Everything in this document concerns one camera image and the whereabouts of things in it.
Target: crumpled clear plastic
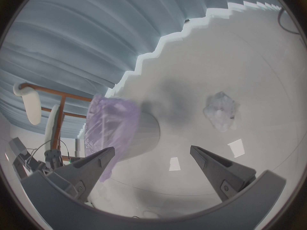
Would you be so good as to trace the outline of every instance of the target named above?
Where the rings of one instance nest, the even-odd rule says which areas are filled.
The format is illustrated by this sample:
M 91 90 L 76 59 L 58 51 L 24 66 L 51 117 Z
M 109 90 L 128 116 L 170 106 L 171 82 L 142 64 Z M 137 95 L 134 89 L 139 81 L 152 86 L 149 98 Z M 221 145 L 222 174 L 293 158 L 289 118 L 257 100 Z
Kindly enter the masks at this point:
M 114 147 L 115 156 L 99 178 L 104 182 L 129 148 L 138 129 L 140 108 L 132 101 L 95 95 L 86 116 L 84 133 L 85 156 Z
M 209 105 L 204 108 L 205 116 L 220 132 L 228 130 L 234 122 L 239 105 L 224 92 L 213 95 Z

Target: translucent purple bag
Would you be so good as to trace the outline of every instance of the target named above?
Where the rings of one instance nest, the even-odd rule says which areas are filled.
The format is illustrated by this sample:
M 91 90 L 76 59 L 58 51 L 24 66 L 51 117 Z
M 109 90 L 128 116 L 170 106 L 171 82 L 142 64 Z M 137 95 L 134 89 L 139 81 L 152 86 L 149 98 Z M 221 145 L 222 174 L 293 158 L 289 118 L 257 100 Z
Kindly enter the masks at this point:
M 112 169 L 125 154 L 138 129 L 140 109 L 131 101 L 95 95 L 86 116 L 85 156 L 114 147 L 115 156 L 105 168 L 100 182 L 111 177 Z

